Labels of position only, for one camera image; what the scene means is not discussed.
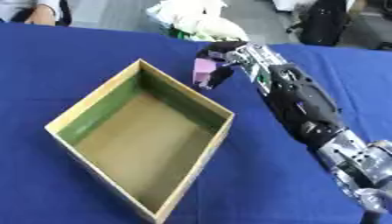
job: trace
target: box bottom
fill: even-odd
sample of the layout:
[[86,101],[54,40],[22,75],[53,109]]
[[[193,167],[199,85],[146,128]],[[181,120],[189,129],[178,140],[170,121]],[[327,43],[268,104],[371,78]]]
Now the box bottom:
[[75,148],[155,213],[213,136],[143,90]]

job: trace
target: black bag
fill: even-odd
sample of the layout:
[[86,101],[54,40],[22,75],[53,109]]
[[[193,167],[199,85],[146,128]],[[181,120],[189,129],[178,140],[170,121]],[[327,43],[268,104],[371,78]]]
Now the black bag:
[[287,31],[302,28],[299,40],[306,45],[335,46],[348,20],[346,0],[318,0],[302,18]]

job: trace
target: box rim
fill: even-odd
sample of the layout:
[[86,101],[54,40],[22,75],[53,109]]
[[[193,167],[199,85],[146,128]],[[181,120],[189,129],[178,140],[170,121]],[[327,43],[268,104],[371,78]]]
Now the box rim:
[[[137,72],[146,70],[149,73],[153,74],[154,76],[159,76],[159,78],[164,78],[165,81],[170,82],[170,84],[180,90],[185,91],[188,97],[195,97],[193,98],[196,102],[201,103],[202,106],[211,109],[214,113],[218,114],[222,118],[225,119],[225,122],[220,126],[218,131],[213,135],[211,140],[208,142],[207,146],[203,149],[203,151],[199,154],[196,162],[193,164],[191,170],[189,170],[186,175],[181,179],[179,184],[174,188],[174,190],[170,193],[170,195],[166,198],[164,203],[159,207],[159,209],[154,213],[145,205],[143,205],[140,201],[134,198],[131,194],[127,193],[121,186],[119,186],[110,176],[105,174],[99,167],[91,163],[86,157],[84,157],[81,153],[79,153],[71,144],[65,141],[58,133],[66,127],[69,123],[74,121],[77,117],[83,114],[85,111],[90,109],[94,106],[98,101],[100,101],[105,95],[111,93],[114,89],[124,83],[127,79],[132,76],[135,76]],[[86,95],[78,102],[76,102],[71,108],[68,108],[66,111],[58,115],[54,118],[51,122],[49,122],[45,129],[61,144],[66,146],[68,150],[70,150],[78,159],[80,159],[83,163],[85,163],[88,168],[96,172],[100,175],[105,181],[107,181],[111,186],[113,186],[120,194],[125,196],[127,200],[137,206],[141,212],[146,214],[149,219],[153,221],[158,221],[161,219],[165,219],[168,214],[171,213],[172,209],[167,212],[167,207],[171,202],[173,202],[177,197],[182,198],[181,191],[186,189],[188,183],[192,183],[194,179],[192,177],[198,176],[198,170],[202,168],[204,161],[208,160],[208,155],[210,152],[209,149],[218,141],[221,134],[229,128],[230,124],[232,123],[235,117],[235,113],[230,111],[227,108],[224,108],[219,103],[205,97],[203,94],[196,92],[195,90],[191,89],[187,85],[179,82],[178,80],[172,78],[169,74],[162,72],[158,68],[154,67],[147,61],[143,59],[137,59],[129,66],[124,68],[121,72],[116,74],[115,76],[111,77],[110,79],[106,80],[102,83],[98,88],[93,90],[90,94]]]

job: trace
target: black chair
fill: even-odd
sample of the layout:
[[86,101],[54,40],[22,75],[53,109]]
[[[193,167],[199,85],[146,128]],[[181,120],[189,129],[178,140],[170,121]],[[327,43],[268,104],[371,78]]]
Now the black chair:
[[64,26],[69,26],[72,23],[72,14],[71,10],[69,9],[68,1],[67,0],[61,0],[59,2],[59,7],[61,11],[63,12],[63,16],[60,19],[58,23],[62,23],[59,25],[64,25]]

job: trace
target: blue fabric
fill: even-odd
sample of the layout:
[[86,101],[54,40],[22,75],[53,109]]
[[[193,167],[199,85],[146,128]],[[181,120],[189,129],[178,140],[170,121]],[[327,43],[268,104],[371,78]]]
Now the blue fabric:
[[[45,124],[138,58],[189,85],[204,45],[155,34],[0,24],[0,223],[142,223]],[[389,52],[276,45],[366,140],[392,139]],[[167,223],[359,223],[361,209],[277,123],[241,71],[205,93],[236,113]],[[382,223],[390,223],[386,216]]]

